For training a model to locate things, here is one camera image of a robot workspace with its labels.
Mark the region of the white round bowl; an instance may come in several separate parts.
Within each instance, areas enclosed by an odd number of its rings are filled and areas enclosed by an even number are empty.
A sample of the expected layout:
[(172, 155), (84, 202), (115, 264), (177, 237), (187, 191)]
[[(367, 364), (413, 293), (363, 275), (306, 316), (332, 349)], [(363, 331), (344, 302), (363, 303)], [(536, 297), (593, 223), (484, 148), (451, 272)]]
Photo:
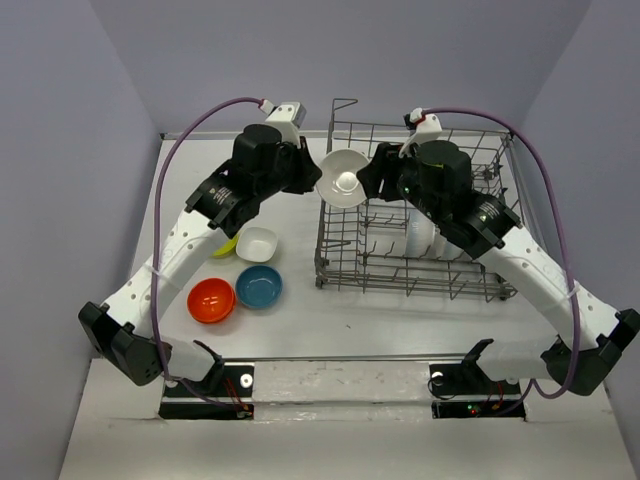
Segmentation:
[(339, 149), (328, 153), (320, 162), (322, 176), (316, 190), (330, 206), (339, 209), (357, 207), (366, 194), (357, 173), (369, 163), (367, 157), (353, 149)]
[(435, 239), (434, 223), (418, 210), (411, 210), (406, 226), (406, 245), (404, 255), (407, 258), (420, 258), (432, 246)]
[(465, 255), (462, 248), (457, 247), (438, 233), (435, 237), (436, 259), (442, 261), (455, 261)]

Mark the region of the blue bowl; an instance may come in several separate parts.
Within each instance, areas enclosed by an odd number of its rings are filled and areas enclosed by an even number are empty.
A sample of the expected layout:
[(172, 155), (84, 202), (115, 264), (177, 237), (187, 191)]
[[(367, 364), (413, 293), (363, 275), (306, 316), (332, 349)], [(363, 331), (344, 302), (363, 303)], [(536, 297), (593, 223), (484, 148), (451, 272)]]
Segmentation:
[(237, 298), (251, 309), (265, 309), (275, 305), (282, 290), (280, 273), (269, 265), (248, 267), (239, 274), (235, 282)]

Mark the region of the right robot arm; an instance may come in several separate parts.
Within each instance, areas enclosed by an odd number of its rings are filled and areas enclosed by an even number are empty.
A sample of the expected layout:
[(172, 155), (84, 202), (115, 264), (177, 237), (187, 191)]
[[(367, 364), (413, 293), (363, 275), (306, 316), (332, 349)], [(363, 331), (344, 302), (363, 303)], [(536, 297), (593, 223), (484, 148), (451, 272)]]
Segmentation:
[(578, 282), (539, 246), (500, 198), (475, 189), (471, 159), (449, 141), (380, 144), (357, 173), (369, 198), (404, 200), (445, 239), (524, 297), (554, 328), (549, 338), (479, 341), (460, 368), (462, 384), (482, 392), (498, 381), (549, 379), (589, 396), (639, 332), (639, 314), (618, 310)]

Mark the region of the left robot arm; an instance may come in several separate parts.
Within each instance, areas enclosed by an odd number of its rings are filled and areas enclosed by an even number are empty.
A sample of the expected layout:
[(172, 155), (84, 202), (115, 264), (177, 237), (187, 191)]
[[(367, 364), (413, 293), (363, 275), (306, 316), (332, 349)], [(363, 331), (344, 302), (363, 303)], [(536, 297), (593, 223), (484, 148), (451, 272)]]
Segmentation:
[(143, 266), (105, 301), (82, 307), (79, 320), (92, 345), (138, 386), (164, 376), (186, 380), (201, 395), (215, 392), (222, 358), (200, 341), (162, 340), (159, 321), (209, 256), (258, 215), (262, 202), (279, 192), (310, 192), (320, 176), (292, 122), (247, 126), (230, 159), (188, 197)]

